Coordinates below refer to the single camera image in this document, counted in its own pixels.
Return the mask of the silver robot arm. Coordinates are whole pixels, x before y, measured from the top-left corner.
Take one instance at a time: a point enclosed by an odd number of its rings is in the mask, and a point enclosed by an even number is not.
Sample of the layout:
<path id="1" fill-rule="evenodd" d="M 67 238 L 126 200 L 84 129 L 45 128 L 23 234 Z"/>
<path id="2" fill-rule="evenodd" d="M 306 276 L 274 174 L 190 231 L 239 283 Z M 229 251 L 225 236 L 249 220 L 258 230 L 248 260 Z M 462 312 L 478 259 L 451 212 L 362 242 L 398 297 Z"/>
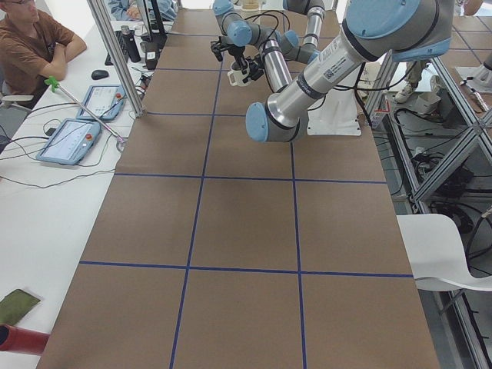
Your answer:
<path id="1" fill-rule="evenodd" d="M 395 62 L 435 58 L 450 46 L 452 1 L 352 1 L 339 35 L 321 51 L 316 46 L 324 3 L 285 1 L 283 7 L 308 17 L 302 46 L 291 33 L 279 35 L 242 18 L 230 1 L 213 4 L 221 32 L 211 45 L 213 52 L 243 52 L 253 45 L 271 83 L 272 95 L 246 113 L 247 133 L 259 142 L 301 137 L 308 127 L 308 109 L 362 63 L 375 62 L 386 52 Z"/>
<path id="2" fill-rule="evenodd" d="M 247 20 L 251 30 L 249 45 L 254 46 L 258 53 L 244 56 L 244 46 L 236 51 L 229 51 L 234 56 L 229 78 L 232 84 L 245 86 L 261 76 L 267 79 L 270 89 L 279 92 L 292 80 L 287 62 L 294 61 L 309 64 L 319 54 L 317 49 L 321 26 L 325 16 L 322 1 L 305 1 L 297 5 L 291 1 L 286 9 L 307 16 L 307 27 L 304 37 L 288 29 L 280 34 L 276 27 L 267 27 L 258 23 L 259 18 L 275 18 L 273 11 L 266 11 Z"/>

